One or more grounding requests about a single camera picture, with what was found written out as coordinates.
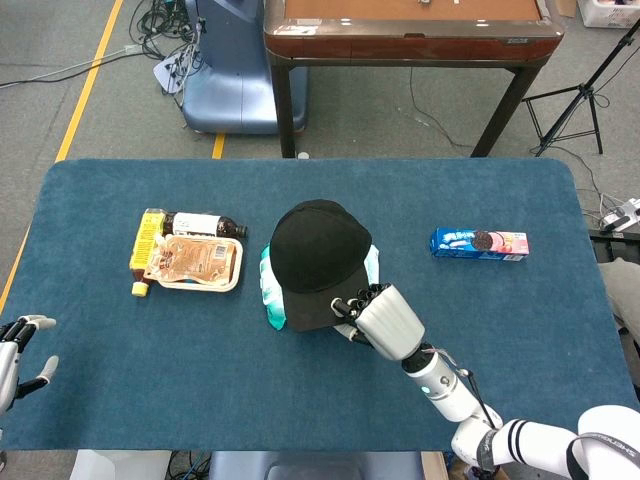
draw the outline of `white box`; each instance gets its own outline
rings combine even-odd
[[[640,18],[638,5],[604,5],[598,0],[578,0],[585,27],[631,28]]]

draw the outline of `tripod stand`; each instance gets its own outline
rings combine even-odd
[[[538,147],[538,151],[536,152],[536,157],[539,157],[542,152],[544,152],[549,146],[554,142],[559,142],[561,140],[569,140],[571,138],[584,137],[586,135],[595,135],[596,141],[598,142],[598,153],[602,154],[602,139],[600,138],[600,127],[598,125],[598,115],[596,112],[596,101],[595,101],[595,92],[593,90],[593,84],[598,80],[600,75],[607,69],[609,64],[616,58],[618,53],[626,47],[627,45],[631,45],[633,42],[633,35],[640,28],[640,18],[638,21],[631,27],[631,29],[626,33],[624,37],[620,39],[618,45],[613,49],[613,51],[609,54],[609,56],[605,59],[604,62],[598,67],[596,72],[591,76],[586,83],[581,83],[580,85],[576,85],[574,87],[563,88],[561,90],[555,90],[553,92],[543,93],[541,95],[535,95],[533,97],[524,98],[522,101],[527,104],[527,108],[529,109],[529,114],[531,115],[531,120],[533,121],[533,126],[536,129],[536,133],[538,134],[538,138],[540,139],[540,145]],[[540,123],[538,122],[538,117],[536,115],[535,110],[533,109],[533,105],[531,102],[534,100],[538,100],[546,97],[553,97],[555,95],[560,95],[561,93],[572,92],[574,90],[578,91],[576,97],[571,101],[569,106],[562,112],[560,117],[556,120],[553,126],[549,129],[546,134],[542,134],[542,129],[540,128]],[[563,125],[569,120],[573,112],[578,106],[584,102],[588,101],[589,106],[591,107],[591,118],[593,120],[593,129],[587,130],[584,132],[573,133],[570,135],[559,135],[558,132],[563,127]]]

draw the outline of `oreo box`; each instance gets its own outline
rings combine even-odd
[[[429,245],[436,257],[486,258],[519,262],[529,255],[526,233],[436,228]]]

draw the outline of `black baseball cap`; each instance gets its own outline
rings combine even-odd
[[[300,203],[280,219],[271,237],[271,268],[294,330],[342,323],[331,302],[367,288],[364,259],[370,247],[367,229],[330,200]]]

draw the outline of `blue tablecloth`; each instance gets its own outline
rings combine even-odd
[[[60,356],[54,382],[0,420],[9,449],[441,450],[444,420],[400,366],[332,329],[276,332],[258,263],[297,202],[340,202],[372,233],[427,339],[476,372],[513,417],[575,428],[635,405],[602,280],[561,163],[464,160],[78,160],[48,173],[2,315],[58,319],[22,378]],[[145,208],[216,212],[249,226],[228,294],[130,294]],[[527,232],[519,262],[433,258],[438,226]]]

